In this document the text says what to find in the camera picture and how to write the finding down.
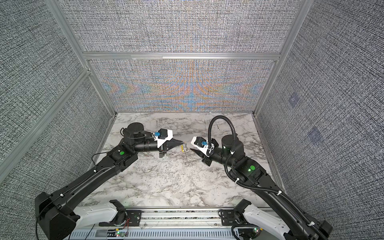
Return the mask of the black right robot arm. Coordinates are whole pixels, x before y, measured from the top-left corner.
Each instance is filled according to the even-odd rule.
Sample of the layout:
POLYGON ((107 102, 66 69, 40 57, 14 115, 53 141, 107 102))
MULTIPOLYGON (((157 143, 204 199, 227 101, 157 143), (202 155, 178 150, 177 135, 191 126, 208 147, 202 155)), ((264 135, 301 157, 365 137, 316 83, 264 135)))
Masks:
POLYGON ((240 225, 255 225, 266 230, 279 240, 327 240, 333 227, 325 220, 319 221, 303 211, 273 181, 267 171, 255 160, 246 156, 244 144, 232 135, 222 138, 219 145, 202 137, 193 137, 193 152, 210 166, 212 162, 230 168, 229 176, 235 184, 249 189, 262 198, 277 214, 272 216, 247 200, 242 200, 234 208, 236 222, 240 225))

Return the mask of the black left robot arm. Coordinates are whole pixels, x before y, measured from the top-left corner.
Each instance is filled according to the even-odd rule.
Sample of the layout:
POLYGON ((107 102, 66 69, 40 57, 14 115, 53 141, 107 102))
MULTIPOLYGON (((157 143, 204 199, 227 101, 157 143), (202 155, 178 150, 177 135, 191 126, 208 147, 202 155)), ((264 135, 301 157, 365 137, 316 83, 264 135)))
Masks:
POLYGON ((183 145, 173 137, 173 131, 160 129, 145 131, 141 123, 129 124, 121 129, 119 144, 106 152, 106 156, 85 174, 48 194, 40 193, 35 198, 36 228, 41 228, 49 240, 63 240, 80 221, 75 208, 89 194, 110 178, 126 170, 138 160, 139 153, 159 152, 162 158, 167 151, 183 145))

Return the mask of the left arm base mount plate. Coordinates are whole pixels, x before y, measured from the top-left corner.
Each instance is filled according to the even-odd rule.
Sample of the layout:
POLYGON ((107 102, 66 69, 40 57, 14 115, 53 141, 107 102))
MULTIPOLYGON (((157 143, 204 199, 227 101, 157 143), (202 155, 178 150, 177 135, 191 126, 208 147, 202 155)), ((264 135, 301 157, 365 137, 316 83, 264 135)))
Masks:
POLYGON ((141 221, 141 210, 118 211, 117 215, 109 222, 99 223, 99 227, 138 227, 141 221))

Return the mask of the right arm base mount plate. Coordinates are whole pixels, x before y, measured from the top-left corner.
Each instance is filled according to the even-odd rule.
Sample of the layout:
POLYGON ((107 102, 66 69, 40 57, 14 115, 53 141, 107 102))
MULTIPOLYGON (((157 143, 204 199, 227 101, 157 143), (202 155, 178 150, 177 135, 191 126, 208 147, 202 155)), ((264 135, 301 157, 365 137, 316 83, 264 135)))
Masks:
POLYGON ((223 226, 257 225, 260 226, 263 219, 260 215, 246 212, 245 208, 219 209, 218 211, 223 226))

